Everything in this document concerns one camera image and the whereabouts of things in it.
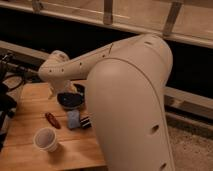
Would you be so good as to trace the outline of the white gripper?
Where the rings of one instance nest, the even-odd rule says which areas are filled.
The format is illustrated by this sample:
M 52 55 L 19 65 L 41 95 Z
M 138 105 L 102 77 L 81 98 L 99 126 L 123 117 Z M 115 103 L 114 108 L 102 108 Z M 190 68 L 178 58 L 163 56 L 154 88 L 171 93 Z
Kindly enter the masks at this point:
M 55 96 L 57 96 L 59 93 L 76 93 L 77 89 L 75 86 L 69 81 L 53 81 L 49 83 L 50 86 L 50 95 L 48 96 L 48 99 L 52 99 Z

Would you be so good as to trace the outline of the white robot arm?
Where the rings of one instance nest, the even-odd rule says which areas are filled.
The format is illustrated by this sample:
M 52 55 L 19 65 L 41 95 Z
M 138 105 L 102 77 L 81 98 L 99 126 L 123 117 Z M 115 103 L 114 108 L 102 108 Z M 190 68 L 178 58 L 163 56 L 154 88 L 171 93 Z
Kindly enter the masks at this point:
M 168 44 L 142 34 L 74 59 L 56 50 L 38 74 L 53 94 L 86 81 L 86 108 L 109 171 L 175 171 L 164 108 L 172 65 Z

